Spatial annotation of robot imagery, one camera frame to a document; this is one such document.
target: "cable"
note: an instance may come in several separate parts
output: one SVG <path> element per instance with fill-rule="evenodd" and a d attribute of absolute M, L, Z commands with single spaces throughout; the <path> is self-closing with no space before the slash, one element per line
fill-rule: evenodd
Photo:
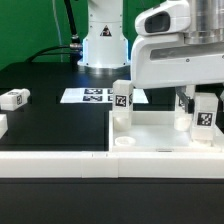
<path fill-rule="evenodd" d="M 55 0 L 52 0 L 52 5 L 53 5 L 54 20 L 55 20 L 55 24 L 56 24 L 56 28 L 57 28 L 59 44 L 62 45 L 61 30 L 60 30 L 60 26 L 59 26 L 59 22 L 58 22 L 58 15 L 57 15 Z"/>
<path fill-rule="evenodd" d="M 36 54 L 32 55 L 31 57 L 27 58 L 25 62 L 31 63 L 36 57 L 41 56 L 45 52 L 58 50 L 58 49 L 66 49 L 66 48 L 70 49 L 70 46 L 69 45 L 61 45 L 61 46 L 55 46 L 55 47 L 46 48 L 44 50 L 41 50 L 41 51 L 37 52 Z"/>

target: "black cable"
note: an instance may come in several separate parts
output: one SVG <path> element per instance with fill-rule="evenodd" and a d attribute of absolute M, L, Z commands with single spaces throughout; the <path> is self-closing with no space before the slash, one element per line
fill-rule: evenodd
<path fill-rule="evenodd" d="M 77 30 L 76 30 L 76 26 L 75 26 L 75 19 L 73 16 L 71 1 L 64 0 L 64 3 L 66 6 L 67 16 L 68 16 L 70 30 L 71 30 L 71 34 L 72 34 L 72 43 L 80 43 L 80 39 L 77 35 Z"/>
<path fill-rule="evenodd" d="M 54 46 L 54 47 L 49 47 L 49 48 L 46 48 L 44 50 L 41 50 L 41 51 L 38 51 L 36 54 L 32 55 L 31 57 L 27 58 L 25 60 L 25 62 L 29 62 L 31 63 L 36 57 L 44 54 L 45 52 L 48 52 L 48 51 L 53 51 L 53 50 L 58 50 L 58 49 L 65 49 L 65 48 L 69 48 L 70 49 L 70 46 L 69 45 L 61 45 L 61 46 Z"/>

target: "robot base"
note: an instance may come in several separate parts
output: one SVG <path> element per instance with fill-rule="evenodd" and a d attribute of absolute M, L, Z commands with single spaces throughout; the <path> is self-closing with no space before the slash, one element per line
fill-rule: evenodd
<path fill-rule="evenodd" d="M 126 65 L 119 68 L 97 68 L 97 67 L 79 65 L 78 70 L 80 72 L 87 72 L 95 75 L 119 75 L 130 73 L 130 65 Z"/>

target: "white cuboid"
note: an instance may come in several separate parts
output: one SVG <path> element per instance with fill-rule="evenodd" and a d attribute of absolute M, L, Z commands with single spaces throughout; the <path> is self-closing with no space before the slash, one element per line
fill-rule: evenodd
<path fill-rule="evenodd" d="M 5 114 L 0 114 L 0 139 L 8 130 L 7 117 Z"/>

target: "small white block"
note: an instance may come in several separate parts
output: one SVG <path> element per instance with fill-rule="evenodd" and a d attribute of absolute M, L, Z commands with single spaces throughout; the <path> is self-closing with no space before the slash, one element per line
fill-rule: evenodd
<path fill-rule="evenodd" d="M 27 89 L 13 89 L 0 96 L 2 110 L 14 111 L 27 103 L 30 91 Z"/>
<path fill-rule="evenodd" d="M 0 139 L 8 130 L 7 117 L 5 114 L 0 114 Z"/>

